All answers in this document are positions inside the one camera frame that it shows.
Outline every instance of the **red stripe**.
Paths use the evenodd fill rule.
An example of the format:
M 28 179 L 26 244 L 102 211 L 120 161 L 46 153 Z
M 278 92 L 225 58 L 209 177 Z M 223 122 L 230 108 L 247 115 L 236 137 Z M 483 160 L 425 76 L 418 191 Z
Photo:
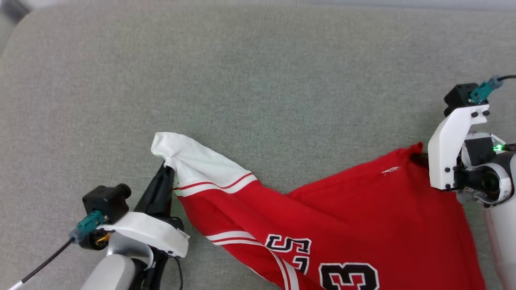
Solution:
M 257 241 L 256 239 L 253 239 L 253 238 L 245 238 L 245 237 L 231 237 L 231 238 L 222 238 L 222 239 L 217 239 L 217 240 L 211 240 L 212 243 L 218 243 L 220 241 L 227 241 L 227 240 L 248 240 L 248 241 Z
M 213 185 L 215 185 L 215 186 L 217 186 L 217 187 L 219 187 L 219 188 L 221 188 L 221 189 L 226 189 L 226 188 L 230 188 L 231 186 L 233 186 L 233 185 L 237 184 L 239 181 L 241 181 L 242 179 L 244 179 L 244 178 L 246 178 L 246 177 L 248 177 L 248 176 L 250 176 L 250 175 L 252 175 L 252 173 L 248 173 L 248 174 L 246 174 L 246 175 L 244 175 L 244 176 L 240 177 L 240 178 L 239 178 L 237 181 L 235 181 L 233 184 L 228 185 L 228 186 L 226 186 L 226 187 L 220 187 L 220 186 L 216 185 L 216 184 L 215 184 L 215 183 L 213 183 L 213 182 L 205 181 L 205 182 L 198 182 L 198 183 L 190 184 L 190 185 L 183 186 L 183 187 L 175 187 L 175 188 L 174 188 L 174 190 L 183 190 L 183 189 L 187 189 L 187 188 L 191 188 L 191 187 L 198 186 L 198 185 L 203 185 L 203 184 L 213 184 Z

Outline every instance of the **black wire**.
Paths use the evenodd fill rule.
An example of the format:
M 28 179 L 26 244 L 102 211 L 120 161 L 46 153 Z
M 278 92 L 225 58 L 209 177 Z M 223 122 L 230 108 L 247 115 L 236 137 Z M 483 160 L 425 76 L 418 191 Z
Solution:
M 181 263 L 179 263 L 179 257 L 174 257 L 174 260 L 178 263 L 179 270 L 179 279 L 181 279 L 181 286 L 179 286 L 179 290 L 183 290 L 183 272 L 181 271 Z
M 72 242 L 74 238 L 70 238 L 68 242 L 66 242 L 59 250 L 57 250 L 53 255 L 50 256 L 43 264 L 41 264 L 39 267 L 36 268 L 36 270 L 32 271 L 27 277 L 22 279 L 22 283 L 27 282 L 32 276 L 34 276 L 37 272 L 41 271 L 46 265 L 48 265 L 50 262 L 52 262 L 53 259 L 55 259 L 61 252 L 63 252 Z
M 506 76 L 499 77 L 498 81 L 500 82 L 500 81 L 508 79 L 508 78 L 516 78 L 516 74 L 511 74 L 511 75 L 506 75 Z

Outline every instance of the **green led light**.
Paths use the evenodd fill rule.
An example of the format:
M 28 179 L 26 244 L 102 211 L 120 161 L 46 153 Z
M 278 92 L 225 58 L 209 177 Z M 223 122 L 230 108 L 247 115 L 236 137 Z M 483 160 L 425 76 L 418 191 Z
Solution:
M 504 146 L 502 144 L 498 144 L 495 147 L 493 147 L 493 151 L 501 151 L 504 149 Z

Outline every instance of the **jersey number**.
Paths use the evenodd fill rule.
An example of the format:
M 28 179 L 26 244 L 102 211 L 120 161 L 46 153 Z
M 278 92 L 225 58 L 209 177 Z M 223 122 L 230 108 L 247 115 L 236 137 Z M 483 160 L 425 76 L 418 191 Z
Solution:
M 362 276 L 362 282 L 355 284 L 352 276 Z M 341 290 L 341 286 L 356 286 L 358 290 L 378 290 L 378 272 L 368 263 L 322 263 L 319 265 L 319 279 L 326 290 Z
M 295 247 L 297 253 L 309 255 L 311 245 L 312 241 L 308 238 L 294 239 L 285 237 L 285 239 L 283 239 L 283 237 L 280 235 L 270 234 L 267 237 L 265 247 L 272 251 L 281 253 L 288 253 Z M 304 275 L 307 274 L 309 263 L 310 257 L 308 256 L 294 256 L 294 259 L 292 260 L 292 265 L 294 268 L 301 271 L 301 273 Z

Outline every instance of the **teal connector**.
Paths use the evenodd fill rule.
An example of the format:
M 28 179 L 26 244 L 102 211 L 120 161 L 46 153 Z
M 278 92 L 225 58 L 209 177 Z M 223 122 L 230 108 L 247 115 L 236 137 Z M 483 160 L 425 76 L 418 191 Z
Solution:
M 70 232 L 73 243 L 80 243 L 89 233 L 93 232 L 100 224 L 104 223 L 104 215 L 100 211 L 93 211 L 77 224 L 77 228 Z
M 504 82 L 502 80 L 498 80 L 498 78 L 499 76 L 497 75 L 493 76 L 488 82 L 483 82 L 480 86 L 474 89 L 470 94 L 470 98 L 473 103 L 482 103 L 487 99 L 491 92 L 501 87 Z

